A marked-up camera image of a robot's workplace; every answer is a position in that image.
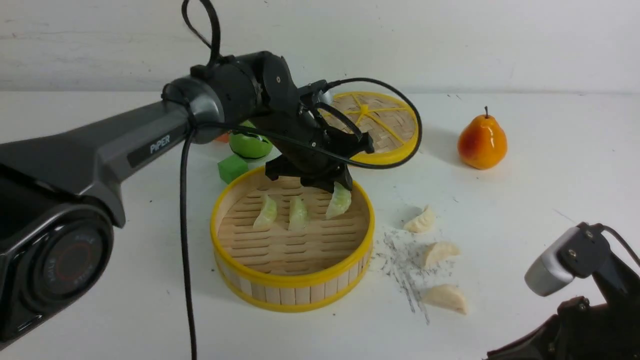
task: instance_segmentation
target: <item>green sponge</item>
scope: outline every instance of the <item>green sponge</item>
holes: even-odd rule
[[[231,183],[238,176],[247,171],[249,171],[249,166],[246,161],[236,154],[233,154],[218,163],[218,174],[220,175],[220,179],[227,184]]]

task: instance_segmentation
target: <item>white table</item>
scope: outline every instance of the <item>white table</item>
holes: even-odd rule
[[[0,92],[0,142],[63,131],[158,98],[157,93]],[[420,153],[397,170],[352,169],[376,209],[371,268],[349,295],[309,313],[250,306],[212,272],[209,217],[224,187],[216,162],[230,150],[220,143],[192,147],[189,246],[201,359],[479,359],[533,330],[561,301],[576,295],[602,301],[591,280],[537,297],[523,275],[547,245],[580,221],[611,225],[640,250],[634,228],[640,215],[640,96],[411,98],[426,125]],[[509,152],[498,167],[481,172],[459,163],[456,141],[484,105],[507,133]],[[171,150],[123,184],[127,224],[116,231],[110,264],[95,287],[0,352],[0,359],[189,357],[179,153]],[[425,204],[438,215],[435,230],[416,236],[396,230]],[[384,244],[385,235],[399,253]],[[438,240],[457,243],[463,255],[437,274],[406,260],[406,251]],[[434,307],[423,312],[411,289],[407,295],[395,280],[406,274],[417,292],[445,282],[459,285],[470,314]]]

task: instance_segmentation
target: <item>bamboo steamer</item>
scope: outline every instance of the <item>bamboo steamer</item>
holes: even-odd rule
[[[364,133],[369,132],[375,152],[361,152],[351,159],[386,165],[411,153],[418,141],[418,122],[409,106],[395,97],[376,92],[345,92],[333,97],[333,107],[343,112]],[[346,133],[351,131],[333,115],[323,111],[327,123]]]
[[[255,231],[265,193],[278,204],[278,217],[267,231]],[[307,205],[310,222],[291,232],[289,201],[296,195]],[[264,167],[229,184],[211,217],[214,259],[227,286],[255,306],[285,312],[323,307],[353,289],[369,265],[374,211],[354,181],[349,210],[325,220],[331,196],[302,187],[296,177],[271,181]]]

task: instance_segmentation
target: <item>green apple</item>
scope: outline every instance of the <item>green apple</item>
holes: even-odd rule
[[[242,125],[255,128],[249,121],[243,122]],[[232,131],[229,135],[229,146],[231,146],[231,151],[248,161],[260,160],[269,155],[273,149],[273,144],[264,136],[245,135],[238,131]]]

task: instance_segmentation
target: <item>white dumpling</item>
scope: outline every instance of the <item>white dumpling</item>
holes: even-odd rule
[[[445,260],[450,256],[460,255],[460,249],[456,244],[449,241],[440,241],[432,243],[424,252],[424,268],[428,269],[436,265],[439,261]]]
[[[289,231],[301,231],[309,222],[309,214],[305,202],[296,196],[289,202]]]
[[[335,218],[347,212],[351,206],[351,191],[344,188],[339,183],[333,183],[333,195],[329,206],[324,213],[325,219]]]
[[[262,209],[260,209],[260,214],[253,222],[253,229],[258,231],[268,230],[277,216],[278,205],[269,195],[263,195]]]
[[[416,216],[404,225],[404,230],[411,231],[412,233],[424,233],[433,227],[435,221],[436,215],[433,213],[433,210],[431,210],[431,207],[427,205],[424,207],[422,214]]]
[[[463,315],[468,313],[467,298],[465,298],[459,288],[451,284],[444,284],[431,288],[422,298],[422,302],[441,307],[443,309],[452,310]]]

